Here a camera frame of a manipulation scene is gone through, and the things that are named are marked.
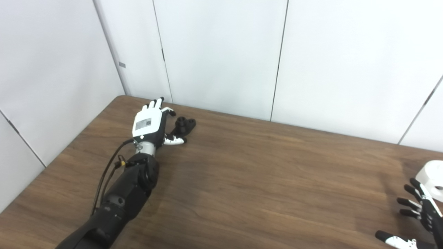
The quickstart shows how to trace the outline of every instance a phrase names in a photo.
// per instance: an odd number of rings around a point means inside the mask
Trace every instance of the white container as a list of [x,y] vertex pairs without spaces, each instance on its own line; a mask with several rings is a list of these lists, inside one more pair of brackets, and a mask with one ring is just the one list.
[[433,160],[427,162],[416,176],[431,196],[443,202],[443,161]]

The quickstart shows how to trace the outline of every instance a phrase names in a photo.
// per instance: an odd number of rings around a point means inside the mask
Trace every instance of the panel seam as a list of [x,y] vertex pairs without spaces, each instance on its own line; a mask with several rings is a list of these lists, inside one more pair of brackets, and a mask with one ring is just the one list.
[[8,124],[14,129],[14,131],[19,135],[19,137],[22,139],[22,141],[26,144],[26,146],[31,150],[31,152],[35,155],[35,157],[40,161],[40,163],[43,165],[43,167],[47,167],[46,164],[40,159],[40,157],[37,155],[37,153],[31,148],[31,146],[28,144],[28,142],[23,138],[23,136],[20,134],[20,132],[17,130],[15,125],[6,117],[6,115],[3,113],[2,110],[0,110],[1,115],[6,119]]
[[168,86],[169,86],[169,94],[171,95],[171,102],[172,102],[172,104],[173,104],[173,103],[174,103],[174,98],[173,98],[173,96],[172,96],[171,83],[169,82],[169,74],[168,74],[168,72],[167,72],[166,60],[165,60],[165,55],[164,55],[164,50],[163,50],[162,36],[160,35],[159,21],[158,21],[158,19],[157,19],[157,11],[156,11],[156,9],[155,9],[155,3],[154,3],[154,0],[152,0],[152,6],[154,7],[155,22],[157,23],[157,32],[159,33],[160,46],[161,46],[161,48],[162,48],[163,63],[165,64],[166,78],[167,78],[167,83],[168,83]]
[[424,107],[427,105],[427,103],[429,102],[429,100],[432,98],[432,95],[434,95],[435,91],[437,90],[437,87],[440,85],[440,83],[443,80],[443,75],[440,77],[439,81],[437,82],[437,84],[435,85],[434,89],[432,89],[431,93],[428,95],[428,97],[426,98],[426,100],[424,101],[423,105],[421,106],[420,110],[417,112],[417,114],[415,115],[414,119],[412,120],[412,122],[409,124],[408,128],[406,129],[406,131],[403,133],[403,135],[401,136],[400,140],[398,141],[398,145],[401,144],[401,142],[403,141],[404,137],[406,136],[406,134],[409,132],[409,130],[411,129],[412,125],[414,124],[414,122],[417,120],[418,116],[420,115],[420,113],[423,111]]
[[274,85],[274,96],[272,97],[271,117],[269,118],[269,121],[272,121],[272,114],[274,113],[274,102],[275,102],[275,99],[276,99],[278,72],[280,70],[281,50],[283,48],[283,38],[284,38],[284,30],[286,28],[286,17],[288,16],[288,6],[289,6],[289,0],[286,1],[286,11],[285,11],[285,14],[284,14],[283,32],[281,34],[280,53],[279,53],[279,56],[278,56],[278,64],[277,64],[276,83]]
[[92,2],[94,4],[95,12],[97,13],[98,20],[100,22],[101,29],[103,30],[103,34],[105,35],[106,43],[108,44],[109,52],[111,53],[115,69],[117,70],[118,78],[120,79],[120,84],[121,84],[121,86],[123,88],[124,94],[125,95],[129,95],[130,94],[129,88],[126,85],[126,82],[123,80],[123,76],[121,75],[121,72],[120,72],[120,68],[119,68],[119,62],[120,61],[117,59],[117,56],[114,53],[115,48],[113,47],[113,45],[111,43],[111,39],[109,38],[108,32],[107,32],[107,30],[105,28],[105,24],[104,24],[104,21],[103,21],[103,18],[101,16],[101,14],[100,14],[100,11],[98,10],[98,4],[97,4],[96,1],[97,0],[92,0]]

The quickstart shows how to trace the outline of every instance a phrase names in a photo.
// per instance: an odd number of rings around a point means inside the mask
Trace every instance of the white cylindrical object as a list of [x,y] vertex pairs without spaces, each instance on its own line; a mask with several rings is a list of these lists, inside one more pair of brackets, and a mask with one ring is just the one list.
[[155,145],[149,142],[140,142],[136,147],[136,153],[139,152],[155,156]]
[[433,160],[427,162],[416,176],[432,198],[443,202],[443,161]]

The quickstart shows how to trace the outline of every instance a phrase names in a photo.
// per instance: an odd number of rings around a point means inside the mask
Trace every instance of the sticker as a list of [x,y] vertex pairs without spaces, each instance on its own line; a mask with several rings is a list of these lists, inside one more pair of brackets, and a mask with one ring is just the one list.
[[145,128],[151,125],[151,118],[143,119],[142,121],[138,121],[136,123],[136,130]]

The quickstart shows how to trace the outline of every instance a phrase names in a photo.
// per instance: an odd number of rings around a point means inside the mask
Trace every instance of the robot finger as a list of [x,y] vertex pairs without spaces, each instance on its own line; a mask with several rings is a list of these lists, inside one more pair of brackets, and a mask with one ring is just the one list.
[[421,220],[420,213],[410,209],[400,209],[400,214]]
[[184,144],[186,142],[187,142],[187,140],[184,137],[180,138],[180,137],[176,137],[171,134],[166,134],[163,144],[164,145],[178,145],[178,144]]
[[154,108],[154,106],[155,106],[155,100],[149,102],[148,108]]
[[417,199],[417,201],[421,202],[422,198],[421,198],[421,195],[417,189],[411,187],[410,185],[405,184],[404,190],[406,190],[408,193],[412,194]]
[[397,198],[397,202],[398,204],[412,208],[414,211],[421,212],[421,205],[416,202],[405,198]]
[[421,196],[423,195],[429,195],[426,188],[424,188],[423,184],[421,184],[419,181],[417,181],[415,178],[409,179],[409,182],[412,184],[412,186],[417,189],[417,191],[420,193]]
[[165,108],[162,109],[162,112],[166,112],[166,111],[167,111],[171,116],[175,116],[175,115],[177,115],[177,114],[175,113],[175,111],[174,111],[173,109],[169,108],[169,107],[165,107]]
[[155,103],[155,107],[154,108],[158,108],[158,109],[162,108],[162,103],[163,103],[164,100],[165,100],[165,98],[163,98],[163,97],[157,99],[157,102]]
[[434,244],[406,239],[380,230],[375,233],[375,237],[398,249],[435,249]]

